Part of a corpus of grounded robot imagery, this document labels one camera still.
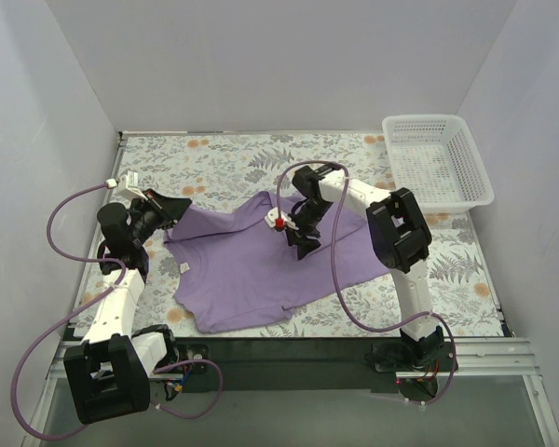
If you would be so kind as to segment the purple t shirt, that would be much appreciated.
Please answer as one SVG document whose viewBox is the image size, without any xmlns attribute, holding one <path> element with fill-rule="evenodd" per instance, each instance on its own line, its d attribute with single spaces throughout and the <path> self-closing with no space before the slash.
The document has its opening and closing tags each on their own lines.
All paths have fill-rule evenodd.
<svg viewBox="0 0 559 447">
<path fill-rule="evenodd" d="M 175 300 L 202 333 L 231 332 L 278 323 L 294 310 L 334 293 L 330 244 L 336 208 L 318 225 L 320 247 L 303 260 L 286 237 L 265 222 L 276 206 L 290 209 L 299 195 L 261 191 L 232 213 L 191 206 L 164 237 L 181 269 Z M 336 232 L 339 286 L 385 276 L 372 249 L 367 222 L 342 209 Z"/>
</svg>

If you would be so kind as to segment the white plastic laundry basket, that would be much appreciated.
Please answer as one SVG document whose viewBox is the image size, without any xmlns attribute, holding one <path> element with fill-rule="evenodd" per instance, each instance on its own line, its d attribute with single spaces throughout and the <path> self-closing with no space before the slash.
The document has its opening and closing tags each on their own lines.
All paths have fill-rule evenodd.
<svg viewBox="0 0 559 447">
<path fill-rule="evenodd" d="M 382 122 L 393 181 L 425 213 L 463 213 L 495 194 L 466 121 L 457 115 L 393 115 Z"/>
</svg>

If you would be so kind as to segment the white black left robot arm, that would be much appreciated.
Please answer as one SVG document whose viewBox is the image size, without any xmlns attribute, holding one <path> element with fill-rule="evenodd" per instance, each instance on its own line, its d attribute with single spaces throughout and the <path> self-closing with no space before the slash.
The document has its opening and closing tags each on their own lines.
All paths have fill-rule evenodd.
<svg viewBox="0 0 559 447">
<path fill-rule="evenodd" d="M 180 359 L 165 324 L 132 329 L 149 272 L 145 242 L 159 229 L 175 226 L 189 198 L 171 198 L 152 189 L 97 213 L 103 242 L 98 248 L 103 282 L 110 292 L 99 302 L 80 345 L 66 350 L 64 369 L 79 421 L 84 425 L 138 413 L 150 403 L 149 376 L 172 371 Z"/>
</svg>

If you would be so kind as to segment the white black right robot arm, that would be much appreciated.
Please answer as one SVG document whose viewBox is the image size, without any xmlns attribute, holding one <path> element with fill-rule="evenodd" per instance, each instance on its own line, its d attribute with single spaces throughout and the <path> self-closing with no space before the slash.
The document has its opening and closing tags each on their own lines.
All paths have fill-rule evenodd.
<svg viewBox="0 0 559 447">
<path fill-rule="evenodd" d="M 333 204 L 337 205 L 332 226 L 330 266 L 337 298 L 356 326 L 374 333 L 400 331 L 404 363 L 424 370 L 437 362 L 444 344 L 443 324 L 432 312 L 427 280 L 427 260 L 432 235 L 414 194 L 400 188 L 388 191 L 351 179 L 348 169 L 318 160 L 292 165 L 292 185 L 303 196 L 284 221 L 277 212 L 275 229 L 286 234 L 288 244 L 304 259 L 320 247 L 318 223 Z M 372 328 L 350 312 L 341 292 L 336 268 L 336 232 L 342 209 L 348 209 L 368 224 L 372 249 L 395 284 L 402 320 L 387 328 Z"/>
</svg>

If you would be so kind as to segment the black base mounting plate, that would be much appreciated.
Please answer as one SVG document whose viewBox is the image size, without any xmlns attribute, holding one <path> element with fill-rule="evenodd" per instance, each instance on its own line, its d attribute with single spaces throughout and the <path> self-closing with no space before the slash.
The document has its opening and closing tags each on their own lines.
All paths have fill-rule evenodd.
<svg viewBox="0 0 559 447">
<path fill-rule="evenodd" d="M 207 359 L 221 370 L 224 391 L 369 390 L 396 394 L 419 378 L 414 390 L 432 398 L 437 378 L 457 369 L 449 343 L 428 365 L 412 358 L 399 338 L 186 338 L 180 360 Z"/>
</svg>

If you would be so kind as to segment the aluminium frame rail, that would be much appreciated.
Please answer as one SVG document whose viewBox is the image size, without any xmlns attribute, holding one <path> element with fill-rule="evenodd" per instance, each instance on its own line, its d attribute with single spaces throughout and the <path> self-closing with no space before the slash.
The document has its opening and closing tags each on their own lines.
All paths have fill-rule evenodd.
<svg viewBox="0 0 559 447">
<path fill-rule="evenodd" d="M 214 362 L 152 380 L 147 411 L 82 427 L 61 359 L 32 423 L 43 446 L 559 446 L 531 344 L 462 338 L 432 398 L 369 390 L 224 391 Z"/>
</svg>

